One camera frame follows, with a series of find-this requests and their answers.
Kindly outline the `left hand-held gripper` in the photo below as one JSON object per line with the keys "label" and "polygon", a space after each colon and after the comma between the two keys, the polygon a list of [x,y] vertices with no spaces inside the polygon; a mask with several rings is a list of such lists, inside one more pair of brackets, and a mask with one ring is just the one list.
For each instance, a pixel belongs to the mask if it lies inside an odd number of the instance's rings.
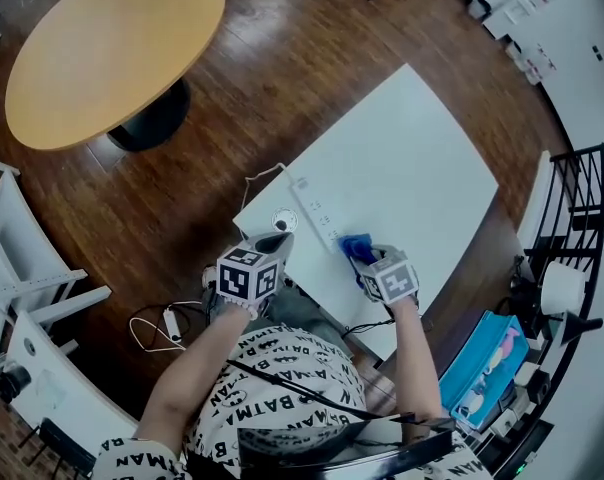
{"label": "left hand-held gripper", "polygon": [[235,303],[262,303],[281,285],[294,245],[290,232],[242,240],[217,260],[217,293]]}

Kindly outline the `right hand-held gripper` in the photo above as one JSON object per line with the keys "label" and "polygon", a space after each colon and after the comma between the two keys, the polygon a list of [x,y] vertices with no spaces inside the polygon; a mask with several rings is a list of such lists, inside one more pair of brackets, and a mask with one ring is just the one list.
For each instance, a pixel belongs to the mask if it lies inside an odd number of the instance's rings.
{"label": "right hand-held gripper", "polygon": [[418,277],[404,251],[385,246],[374,249],[373,253],[377,257],[369,265],[355,261],[363,290],[372,301],[390,306],[405,297],[417,295]]}

